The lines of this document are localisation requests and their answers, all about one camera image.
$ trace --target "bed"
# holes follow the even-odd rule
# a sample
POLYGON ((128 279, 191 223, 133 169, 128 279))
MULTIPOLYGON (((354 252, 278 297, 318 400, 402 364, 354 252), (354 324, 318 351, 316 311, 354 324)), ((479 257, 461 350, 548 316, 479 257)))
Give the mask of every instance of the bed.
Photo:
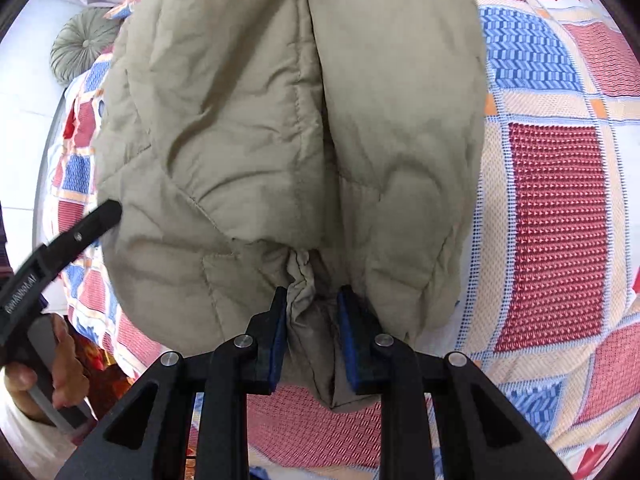
MULTIPOLYGON (((139 1, 109 16, 126 19, 139 1)), ((476 2, 490 91, 474 227, 455 313, 420 350, 471 356, 574 478, 592 478, 640 406, 640 197, 631 185, 640 179, 640 65, 599 0, 476 2)), ((104 52, 82 78, 66 116, 44 208, 50 235, 96 205, 90 141, 110 60, 104 52)), ((165 350, 124 315, 99 244, 62 279, 73 325, 130 377, 165 350)), ((374 477, 377 406, 336 415, 285 386, 250 396, 248 411, 251 462, 273 478, 283 467, 301 468, 296 478, 336 468, 374 477)))

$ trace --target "jacket sleeve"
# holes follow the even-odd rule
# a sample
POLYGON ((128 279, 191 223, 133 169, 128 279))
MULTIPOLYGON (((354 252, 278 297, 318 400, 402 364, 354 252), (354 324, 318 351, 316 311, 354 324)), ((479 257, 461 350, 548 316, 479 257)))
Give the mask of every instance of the jacket sleeve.
POLYGON ((53 480, 76 447, 57 428, 28 419, 14 404, 0 371, 0 430, 36 480, 53 480))

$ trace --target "round green cushion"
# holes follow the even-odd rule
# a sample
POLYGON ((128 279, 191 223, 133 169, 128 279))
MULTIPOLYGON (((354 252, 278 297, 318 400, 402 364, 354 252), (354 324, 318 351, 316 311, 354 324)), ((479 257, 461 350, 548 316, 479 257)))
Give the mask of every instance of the round green cushion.
POLYGON ((107 20, 103 7, 88 7, 72 17, 51 48, 51 69, 61 85, 91 68, 100 53, 113 44, 119 20, 107 20))

